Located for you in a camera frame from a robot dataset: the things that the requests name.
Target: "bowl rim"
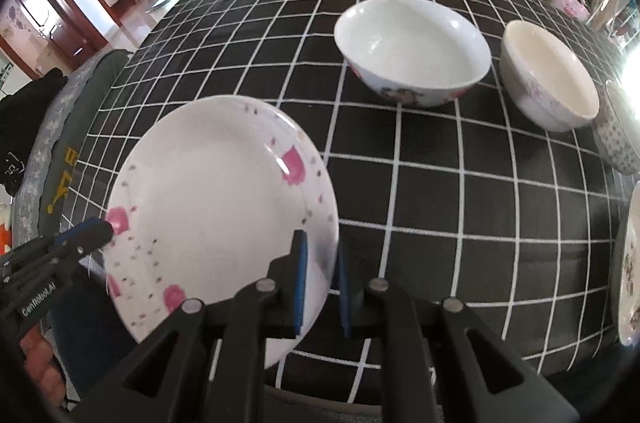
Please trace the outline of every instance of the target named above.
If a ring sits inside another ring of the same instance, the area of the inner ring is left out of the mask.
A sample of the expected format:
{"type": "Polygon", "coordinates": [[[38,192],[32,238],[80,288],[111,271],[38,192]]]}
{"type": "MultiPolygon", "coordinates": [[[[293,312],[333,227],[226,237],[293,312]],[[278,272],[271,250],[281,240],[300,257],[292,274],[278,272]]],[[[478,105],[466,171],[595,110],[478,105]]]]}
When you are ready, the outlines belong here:
{"type": "Polygon", "coordinates": [[[423,85],[413,85],[413,84],[409,84],[406,82],[403,82],[401,80],[398,80],[396,78],[393,78],[391,76],[388,75],[382,75],[379,72],[376,71],[376,69],[372,69],[369,66],[367,66],[366,63],[361,63],[361,61],[359,60],[355,60],[354,58],[351,58],[349,56],[347,56],[345,54],[345,50],[343,49],[344,45],[340,46],[341,42],[338,41],[338,35],[336,34],[336,32],[338,31],[338,27],[341,24],[344,24],[345,20],[347,20],[346,16],[347,13],[349,13],[351,10],[357,8],[357,7],[364,7],[364,6],[371,6],[372,4],[370,4],[370,2],[382,2],[382,1],[391,1],[391,0],[364,0],[364,1],[360,1],[360,2],[356,2],[354,5],[349,6],[343,13],[341,13],[341,15],[338,17],[337,21],[335,22],[335,26],[334,26],[334,41],[336,46],[338,47],[338,49],[340,50],[340,53],[342,54],[342,56],[345,57],[345,59],[350,63],[350,64],[356,64],[358,67],[361,67],[362,69],[366,70],[367,72],[370,72],[371,74],[375,75],[377,78],[380,78],[382,80],[386,80],[388,82],[391,82],[397,86],[404,86],[406,88],[416,88],[416,89],[421,89],[421,90],[457,90],[457,89],[462,89],[462,88],[469,88],[472,85],[476,85],[476,83],[480,82],[482,79],[484,79],[484,77],[487,75],[488,71],[491,69],[492,66],[492,56],[491,56],[491,49],[489,48],[489,44],[486,41],[486,38],[484,38],[484,35],[482,34],[482,31],[476,27],[475,24],[473,24],[473,22],[471,22],[470,20],[468,20],[467,18],[463,17],[460,13],[456,12],[455,10],[453,10],[452,8],[449,8],[448,6],[444,6],[442,4],[438,4],[437,2],[434,2],[433,0],[396,0],[399,2],[402,1],[409,1],[409,2],[418,2],[420,3],[421,6],[424,7],[435,7],[435,8],[439,8],[440,10],[444,11],[447,14],[452,14],[454,16],[456,16],[457,20],[466,22],[466,24],[468,24],[470,27],[472,27],[473,29],[475,29],[478,32],[478,45],[480,46],[479,49],[484,51],[483,55],[486,56],[486,65],[487,68],[484,72],[482,72],[481,74],[474,76],[473,78],[466,80],[465,82],[456,84],[456,85],[449,85],[449,86],[445,86],[445,85],[429,85],[429,86],[423,86],[423,85]]]}
{"type": "Polygon", "coordinates": [[[640,155],[638,155],[638,150],[629,141],[629,136],[626,133],[625,128],[622,125],[622,122],[620,121],[620,116],[618,115],[618,113],[616,111],[616,108],[613,106],[613,103],[611,102],[611,99],[609,98],[609,87],[610,86],[617,87],[618,88],[617,90],[621,91],[621,94],[622,94],[623,88],[616,80],[609,79],[606,82],[604,82],[604,90],[605,90],[604,95],[605,95],[605,97],[607,99],[607,103],[609,103],[609,109],[611,110],[611,114],[616,119],[616,123],[620,127],[620,130],[622,131],[622,133],[625,135],[626,142],[629,143],[629,146],[631,147],[631,150],[634,152],[634,155],[636,156],[636,159],[640,160],[640,155]]]}
{"type": "MultiPolygon", "coordinates": [[[[562,40],[560,40],[560,38],[556,37],[553,33],[551,33],[550,31],[547,31],[542,26],[534,24],[533,22],[527,22],[526,20],[512,20],[504,28],[504,34],[502,35],[502,41],[501,41],[502,45],[504,46],[505,50],[508,52],[511,59],[517,60],[519,65],[523,67],[527,67],[526,61],[517,52],[517,49],[515,49],[513,43],[510,41],[508,37],[508,31],[510,30],[513,31],[515,28],[522,28],[522,27],[542,32],[543,35],[546,35],[547,37],[552,38],[552,41],[556,43],[560,47],[560,49],[569,51],[569,53],[575,56],[577,62],[580,64],[580,67],[582,67],[582,69],[584,70],[584,73],[587,75],[589,82],[591,82],[591,85],[593,86],[593,90],[595,91],[595,95],[594,95],[595,97],[594,106],[596,108],[595,113],[581,114],[580,112],[576,112],[575,108],[572,105],[567,104],[564,101],[564,99],[559,98],[556,93],[551,91],[551,89],[549,89],[548,86],[545,85],[545,83],[541,82],[529,70],[527,70],[527,74],[529,75],[529,77],[545,91],[546,95],[549,98],[553,99],[558,105],[560,105],[569,114],[582,120],[587,120],[587,121],[593,120],[598,115],[598,111],[600,109],[600,101],[598,99],[598,89],[596,88],[595,83],[593,83],[593,79],[591,78],[589,71],[587,71],[587,68],[584,66],[580,58],[578,58],[577,55],[571,50],[571,48],[569,48],[562,40]]],[[[536,102],[540,104],[540,106],[546,109],[546,106],[543,103],[540,103],[539,100],[536,99],[536,102]]]]}

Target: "plate with pink flowers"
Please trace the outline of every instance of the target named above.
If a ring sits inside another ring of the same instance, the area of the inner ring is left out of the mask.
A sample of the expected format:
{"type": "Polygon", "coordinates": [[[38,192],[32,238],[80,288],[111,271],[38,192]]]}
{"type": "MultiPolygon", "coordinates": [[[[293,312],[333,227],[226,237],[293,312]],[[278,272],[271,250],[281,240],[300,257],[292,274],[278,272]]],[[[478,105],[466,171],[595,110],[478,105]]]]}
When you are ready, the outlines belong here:
{"type": "MultiPolygon", "coordinates": [[[[290,117],[246,96],[186,104],[153,125],[124,162],[106,213],[108,289],[142,341],[183,300],[231,298],[307,236],[301,337],[329,292],[338,242],[334,190],[290,117]]],[[[269,340],[270,366],[297,340],[269,340]]]]}

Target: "bowl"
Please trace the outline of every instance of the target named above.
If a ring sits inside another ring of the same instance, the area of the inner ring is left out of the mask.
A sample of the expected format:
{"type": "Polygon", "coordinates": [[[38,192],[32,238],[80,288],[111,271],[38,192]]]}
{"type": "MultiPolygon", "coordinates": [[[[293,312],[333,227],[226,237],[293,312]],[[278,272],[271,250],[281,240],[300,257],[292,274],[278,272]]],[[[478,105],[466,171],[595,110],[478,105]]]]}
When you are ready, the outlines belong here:
{"type": "Polygon", "coordinates": [[[581,61],[530,22],[514,20],[505,28],[500,74],[516,106],[545,130],[582,127],[598,113],[598,91],[581,61]]]}
{"type": "Polygon", "coordinates": [[[620,220],[610,267],[611,314],[623,345],[640,339],[640,188],[620,220]]]}
{"type": "Polygon", "coordinates": [[[600,155],[621,174],[640,171],[640,122],[626,93],[614,80],[598,90],[600,111],[593,122],[593,138],[600,155]]]}
{"type": "Polygon", "coordinates": [[[353,72],[383,98],[437,106],[482,80],[491,51],[462,15],[430,0],[366,0],[335,24],[353,72]]]}
{"type": "MultiPolygon", "coordinates": [[[[104,248],[116,310],[141,342],[186,298],[215,303],[267,275],[306,233],[301,336],[329,293],[338,212],[313,142],[290,117],[246,96],[188,103],[153,125],[111,191],[104,248]]],[[[269,339],[273,365],[297,340],[269,339]]]]}

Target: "door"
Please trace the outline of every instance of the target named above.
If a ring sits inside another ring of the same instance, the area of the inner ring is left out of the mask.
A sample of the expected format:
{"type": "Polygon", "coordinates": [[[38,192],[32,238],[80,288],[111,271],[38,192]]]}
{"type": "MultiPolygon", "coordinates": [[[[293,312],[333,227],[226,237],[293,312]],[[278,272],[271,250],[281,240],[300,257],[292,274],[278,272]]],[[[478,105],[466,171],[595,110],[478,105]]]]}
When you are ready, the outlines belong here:
{"type": "Polygon", "coordinates": [[[69,20],[60,16],[49,0],[16,1],[71,69],[78,69],[95,54],[96,50],[88,39],[69,20]]]}

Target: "round table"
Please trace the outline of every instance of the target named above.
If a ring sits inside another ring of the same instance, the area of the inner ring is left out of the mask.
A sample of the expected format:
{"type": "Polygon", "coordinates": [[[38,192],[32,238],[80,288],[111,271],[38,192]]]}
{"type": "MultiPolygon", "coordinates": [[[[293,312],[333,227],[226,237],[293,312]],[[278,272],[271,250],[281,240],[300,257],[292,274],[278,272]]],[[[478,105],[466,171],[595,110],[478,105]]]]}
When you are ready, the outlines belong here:
{"type": "MultiPolygon", "coordinates": [[[[357,1],[181,0],[100,107],[62,228],[104,214],[123,161],[161,117],[245,94],[280,107],[324,155],[341,240],[374,274],[417,298],[458,296],[542,374],[613,342],[610,251],[634,181],[604,164],[590,128],[553,134],[526,119],[500,87],[497,59],[517,19],[567,43],[596,85],[620,75],[616,49],[540,0],[435,0],[478,26],[494,64],[455,102],[409,109],[366,88],[334,43],[335,21],[357,1]]],[[[335,306],[319,323],[337,326],[335,306]]],[[[268,371],[269,383],[379,403],[379,343],[320,332],[268,371]]]]}

